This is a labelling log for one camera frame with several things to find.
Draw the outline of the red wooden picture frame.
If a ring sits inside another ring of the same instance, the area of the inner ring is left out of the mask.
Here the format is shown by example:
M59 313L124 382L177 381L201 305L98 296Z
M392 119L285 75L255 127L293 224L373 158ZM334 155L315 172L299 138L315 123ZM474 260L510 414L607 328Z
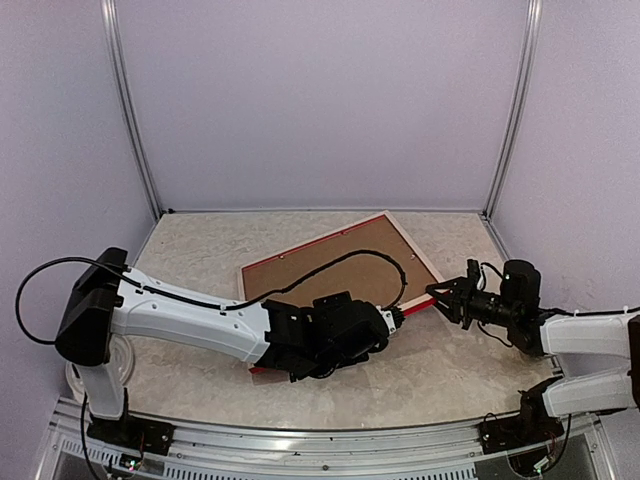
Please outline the red wooden picture frame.
M251 370L299 381L364 363L432 305L425 288L441 278L388 212L246 265L244 298L275 310L270 346Z

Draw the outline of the brown backing board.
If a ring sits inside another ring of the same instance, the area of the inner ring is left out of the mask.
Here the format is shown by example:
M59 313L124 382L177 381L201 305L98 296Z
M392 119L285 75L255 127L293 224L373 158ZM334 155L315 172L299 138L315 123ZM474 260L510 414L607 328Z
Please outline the brown backing board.
M238 272L241 298L249 300L284 288L311 270L361 249L380 252L395 260L405 272L406 285L401 285L400 274L392 264L375 256L358 255L273 298L309 306L317 298L347 291L354 299L378 306L395 303L403 311L413 313L429 305L431 297L425 293L425 287L444 280L399 221L383 211L241 266Z

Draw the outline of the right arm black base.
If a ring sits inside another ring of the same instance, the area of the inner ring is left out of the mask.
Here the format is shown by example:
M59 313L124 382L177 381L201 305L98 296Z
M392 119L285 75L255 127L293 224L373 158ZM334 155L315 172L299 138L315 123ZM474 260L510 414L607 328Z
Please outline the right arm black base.
M486 418L478 425L485 455L518 449L562 437L562 422L554 418L526 420L520 415Z

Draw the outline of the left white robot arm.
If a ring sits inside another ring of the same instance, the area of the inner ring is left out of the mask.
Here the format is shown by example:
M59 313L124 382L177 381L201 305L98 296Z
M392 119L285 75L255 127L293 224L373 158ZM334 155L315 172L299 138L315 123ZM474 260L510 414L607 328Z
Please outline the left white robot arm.
M383 351L405 320L395 302L376 306L347 292L316 299L309 307L274 300L269 291L232 301L159 281L127 263L125 250L110 247L98 258L62 257L29 272L14 300L19 328L28 283L63 264L84 264L52 340L25 336L55 348L73 364L84 386L86 408L121 445L140 434L128 413L128 393L110 364L113 335L148 337L222 353L257 368L284 372L292 382L322 379L368 361Z

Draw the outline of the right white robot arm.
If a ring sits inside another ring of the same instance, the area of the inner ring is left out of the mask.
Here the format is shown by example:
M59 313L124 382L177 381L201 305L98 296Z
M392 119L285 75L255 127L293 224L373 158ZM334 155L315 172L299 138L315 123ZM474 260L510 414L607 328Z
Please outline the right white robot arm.
M483 264L470 259L467 273L425 291L450 322L505 329L506 345L535 358L564 354L615 356L625 365L574 378L553 377L521 394L511 433L535 442L552 421L583 412L620 411L639 405L639 310L567 312L540 305L541 274L528 261L504 263L496 293L482 289Z

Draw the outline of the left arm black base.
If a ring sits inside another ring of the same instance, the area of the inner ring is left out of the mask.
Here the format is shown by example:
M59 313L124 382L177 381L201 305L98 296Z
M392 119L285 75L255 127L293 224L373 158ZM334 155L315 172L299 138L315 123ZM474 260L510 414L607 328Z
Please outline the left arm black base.
M173 441L175 426L156 420L127 417L120 420L92 419L87 435L104 443L142 454L167 456Z

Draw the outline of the front aluminium rail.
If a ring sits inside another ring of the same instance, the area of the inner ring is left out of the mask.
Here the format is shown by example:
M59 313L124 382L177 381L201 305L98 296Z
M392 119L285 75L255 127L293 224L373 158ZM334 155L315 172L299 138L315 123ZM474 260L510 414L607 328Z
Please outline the front aluminium rail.
M80 407L58 401L37 479L514 479L512 466L538 447L486 454L478 420L391 429L296 431L174 421L165 456L145 454L124 471L125 450L83 439Z

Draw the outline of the right aluminium corner post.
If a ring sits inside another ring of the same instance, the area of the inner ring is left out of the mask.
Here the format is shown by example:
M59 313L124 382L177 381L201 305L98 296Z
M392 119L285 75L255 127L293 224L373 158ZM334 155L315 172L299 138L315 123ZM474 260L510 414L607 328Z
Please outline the right aluminium corner post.
M530 77L534 68L542 11L542 0L530 0L527 2L525 28L506 129L483 209L483 217L487 223L493 221L512 161L513 151L526 106Z

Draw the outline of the aluminium corner post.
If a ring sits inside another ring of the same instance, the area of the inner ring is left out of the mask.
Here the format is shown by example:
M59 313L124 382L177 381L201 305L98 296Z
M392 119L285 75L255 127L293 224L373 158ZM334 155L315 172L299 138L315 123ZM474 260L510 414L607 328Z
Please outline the aluminium corner post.
M483 209L483 217L487 223L493 221L512 161L513 151L526 106L530 77L534 68L542 11L542 0L530 0L527 2L525 28L506 129Z
M128 82L124 48L119 29L117 2L114 0L102 0L100 2L100 8L116 92L133 154L134 164L138 171L143 193L152 217L155 222L158 222L163 215L163 206L147 159L139 122L136 116L133 96Z

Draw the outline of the left aluminium corner post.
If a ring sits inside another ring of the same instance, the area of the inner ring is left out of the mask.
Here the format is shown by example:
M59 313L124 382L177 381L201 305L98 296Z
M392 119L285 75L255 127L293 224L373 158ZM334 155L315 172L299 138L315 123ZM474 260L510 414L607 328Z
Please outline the left aluminium corner post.
M163 206L147 159L139 122L136 116L133 96L128 82L124 48L119 29L117 2L114 0L102 0L100 2L100 8L116 92L133 154L134 164L138 171L143 193L152 217L155 222L158 222L163 215Z

